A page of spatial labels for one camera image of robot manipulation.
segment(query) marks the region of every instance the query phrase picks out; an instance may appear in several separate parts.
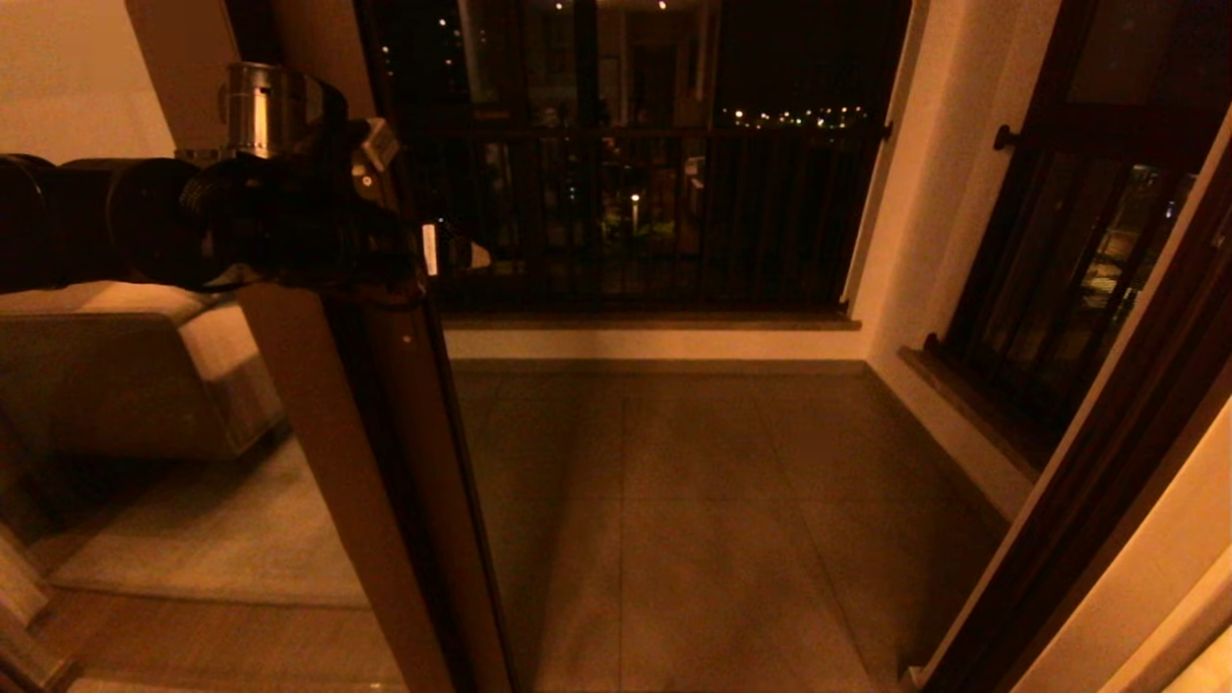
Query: metal railing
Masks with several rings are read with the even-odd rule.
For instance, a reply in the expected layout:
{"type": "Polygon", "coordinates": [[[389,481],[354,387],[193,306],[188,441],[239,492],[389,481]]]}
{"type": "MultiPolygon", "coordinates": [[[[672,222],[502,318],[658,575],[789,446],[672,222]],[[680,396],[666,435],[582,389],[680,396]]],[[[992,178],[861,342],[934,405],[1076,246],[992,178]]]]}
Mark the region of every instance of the metal railing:
{"type": "Polygon", "coordinates": [[[493,252],[462,310],[833,310],[880,128],[404,133],[418,212],[493,252]]]}

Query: floor tile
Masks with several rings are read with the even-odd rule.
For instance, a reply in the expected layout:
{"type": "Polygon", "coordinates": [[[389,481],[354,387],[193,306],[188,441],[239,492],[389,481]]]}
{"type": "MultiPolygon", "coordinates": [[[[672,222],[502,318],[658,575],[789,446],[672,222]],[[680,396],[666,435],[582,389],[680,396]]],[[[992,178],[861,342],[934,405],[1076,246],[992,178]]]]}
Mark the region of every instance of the floor tile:
{"type": "Polygon", "coordinates": [[[952,498],[945,453],[886,402],[760,401],[791,493],[811,499],[952,498]]]}
{"type": "Polygon", "coordinates": [[[466,430],[467,444],[472,449],[484,438],[488,413],[495,404],[496,401],[492,398],[458,398],[458,409],[462,411],[462,429],[466,430]]]}
{"type": "Polygon", "coordinates": [[[923,665],[995,550],[978,517],[936,501],[801,506],[876,681],[923,665]]]}
{"type": "Polygon", "coordinates": [[[498,499],[493,564],[525,691],[617,691],[620,501],[498,499]]]}
{"type": "Polygon", "coordinates": [[[471,459],[480,496],[618,498],[620,400],[499,400],[471,459]]]}
{"type": "Polygon", "coordinates": [[[452,369],[453,391],[460,400],[493,400],[500,392],[500,383],[508,377],[500,372],[473,371],[466,366],[452,369]]]}
{"type": "Polygon", "coordinates": [[[756,501],[625,501],[626,691],[870,691],[803,520],[756,501]]]}
{"type": "Polygon", "coordinates": [[[500,385],[503,400],[620,400],[627,375],[588,372],[513,372],[500,385]]]}
{"type": "Polygon", "coordinates": [[[628,498],[769,498],[787,492],[749,400],[631,400],[625,454],[628,498]]]}

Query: sofa armrest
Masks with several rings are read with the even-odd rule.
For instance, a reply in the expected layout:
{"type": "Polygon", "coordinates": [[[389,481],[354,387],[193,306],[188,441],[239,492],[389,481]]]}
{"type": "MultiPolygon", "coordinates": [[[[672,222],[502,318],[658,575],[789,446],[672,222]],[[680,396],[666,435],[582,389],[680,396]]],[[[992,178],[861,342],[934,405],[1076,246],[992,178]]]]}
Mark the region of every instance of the sofa armrest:
{"type": "Polygon", "coordinates": [[[174,286],[92,281],[64,289],[0,296],[5,316],[161,316],[180,326],[227,296],[193,293],[174,286]]]}
{"type": "Polygon", "coordinates": [[[180,338],[240,454],[282,418],[282,401],[237,303],[211,308],[180,327],[180,338]]]}

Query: glass pane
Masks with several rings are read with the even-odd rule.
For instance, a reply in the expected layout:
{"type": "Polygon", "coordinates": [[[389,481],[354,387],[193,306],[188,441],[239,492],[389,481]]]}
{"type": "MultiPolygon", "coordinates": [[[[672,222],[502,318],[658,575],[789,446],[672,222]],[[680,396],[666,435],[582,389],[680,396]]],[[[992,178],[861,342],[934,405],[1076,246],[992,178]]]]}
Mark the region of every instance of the glass pane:
{"type": "Polygon", "coordinates": [[[740,0],[723,6],[716,123],[850,127],[885,94],[878,76],[901,2],[740,0]],[[790,17],[791,31],[784,31],[790,17]]]}
{"type": "Polygon", "coordinates": [[[1046,346],[1044,342],[1053,321],[1064,310],[1063,302],[1068,298],[1074,273],[1080,270],[1078,263],[1092,242],[1092,234],[1100,232],[1099,216],[1109,205],[1120,168],[1112,162],[1096,162],[1090,166],[1068,219],[1063,227],[1055,229],[1058,236],[1052,239],[1051,252],[1041,259],[1039,270],[1025,277],[1036,286],[1026,318],[1009,351],[1011,365],[1029,369],[1040,349],[1046,346]]]}
{"type": "Polygon", "coordinates": [[[1232,96],[1230,27],[1228,2],[1103,0],[1069,101],[1223,110],[1232,96]]]}
{"type": "Polygon", "coordinates": [[[522,30],[531,126],[577,126],[573,1],[522,0],[522,30]]]}
{"type": "MultiPolygon", "coordinates": [[[[1094,330],[1099,328],[1109,302],[1116,296],[1115,291],[1122,279],[1122,273],[1130,260],[1131,254],[1138,245],[1138,240],[1145,229],[1152,222],[1151,211],[1158,208],[1156,201],[1163,186],[1163,173],[1151,166],[1135,166],[1117,206],[1116,215],[1109,224],[1099,242],[1095,255],[1083,273],[1079,295],[1074,297],[1074,303],[1068,306],[1068,316],[1064,327],[1053,348],[1048,363],[1040,371],[1041,385],[1052,397],[1057,397],[1067,391],[1076,376],[1090,377],[1103,364],[1106,349],[1100,346],[1099,353],[1092,360],[1090,372],[1077,374],[1080,358],[1088,348],[1094,330]]],[[[1146,281],[1154,269],[1159,258],[1159,252],[1175,223],[1180,208],[1184,206],[1193,187],[1193,176],[1186,176],[1173,194],[1167,207],[1162,224],[1151,239],[1151,247],[1142,250],[1142,261],[1135,270],[1133,277],[1127,285],[1127,291],[1120,307],[1112,316],[1112,322],[1104,338],[1109,345],[1115,339],[1120,326],[1130,308],[1132,308],[1136,296],[1146,286],[1146,281]]]]}
{"type": "Polygon", "coordinates": [[[457,4],[460,26],[451,33],[455,39],[462,39],[471,102],[495,102],[500,97],[496,84],[505,48],[499,7],[485,0],[457,0],[457,4]]]}
{"type": "Polygon", "coordinates": [[[375,5],[381,25],[381,51],[384,69],[400,110],[456,106],[472,102],[469,76],[476,75],[474,91],[487,96],[490,83],[478,58],[484,44],[467,43],[467,33],[482,28],[479,21],[453,1],[392,2],[375,5]]]}
{"type": "Polygon", "coordinates": [[[1025,224],[1021,240],[1014,250],[1014,261],[981,334],[981,342],[994,354],[1000,354],[1008,346],[1019,316],[1030,303],[1035,280],[1051,258],[1051,229],[1068,213],[1064,200],[1069,187],[1080,184],[1077,179],[1080,168],[1077,157],[1057,154],[1051,162],[1046,160],[1040,165],[1044,166],[1042,187],[1035,206],[1019,215],[1016,223],[1025,224]]]}
{"type": "MultiPolygon", "coordinates": [[[[1142,178],[1149,179],[1149,174],[1143,173],[1142,178]]],[[[1143,249],[1142,261],[1135,270],[1129,285],[1124,289],[1122,295],[1114,293],[1115,286],[1111,285],[1110,280],[1112,276],[1120,279],[1121,269],[1125,268],[1125,260],[1136,248],[1138,237],[1142,229],[1146,228],[1148,219],[1135,217],[1130,213],[1121,219],[1121,226],[1109,229],[1106,244],[1101,247],[1104,252],[1096,256],[1087,271],[1087,281],[1083,282],[1085,291],[1083,303],[1076,313],[1073,327],[1067,332],[1068,344],[1074,346],[1058,354],[1057,365],[1048,375],[1053,385],[1061,386],[1066,382],[1066,379],[1078,377],[1084,383],[1083,390],[1079,391],[1083,392],[1095,377],[1104,359],[1108,358],[1112,343],[1120,334],[1126,318],[1129,318],[1130,312],[1137,305],[1138,295],[1146,289],[1147,280],[1151,279],[1151,273],[1159,261],[1159,254],[1163,252],[1172,228],[1177,223],[1180,208],[1184,207],[1185,201],[1189,199],[1189,192],[1194,189],[1195,179],[1196,176],[1193,175],[1185,176],[1177,187],[1164,211],[1164,218],[1159,222],[1159,231],[1151,239],[1151,245],[1143,249]],[[1074,372],[1074,369],[1082,365],[1076,361],[1076,346],[1079,343],[1085,345],[1089,340],[1094,313],[1105,310],[1109,301],[1117,296],[1120,296],[1120,303],[1116,307],[1116,312],[1111,316],[1111,322],[1106,332],[1100,338],[1099,346],[1095,349],[1095,355],[1088,365],[1088,370],[1085,372],[1074,372]]],[[[1149,180],[1145,180],[1143,185],[1151,185],[1149,180]]]]}
{"type": "Polygon", "coordinates": [[[718,0],[599,4],[600,121],[706,127],[713,107],[718,0]]]}

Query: tiled floor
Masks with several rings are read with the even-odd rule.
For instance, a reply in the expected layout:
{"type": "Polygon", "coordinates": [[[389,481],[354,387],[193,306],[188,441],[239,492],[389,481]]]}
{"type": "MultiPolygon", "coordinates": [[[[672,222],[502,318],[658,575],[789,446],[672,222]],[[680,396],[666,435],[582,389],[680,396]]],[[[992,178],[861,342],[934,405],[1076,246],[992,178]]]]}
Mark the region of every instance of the tiled floor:
{"type": "Polygon", "coordinates": [[[455,369],[527,691],[890,691],[995,547],[864,370],[455,369]]]}

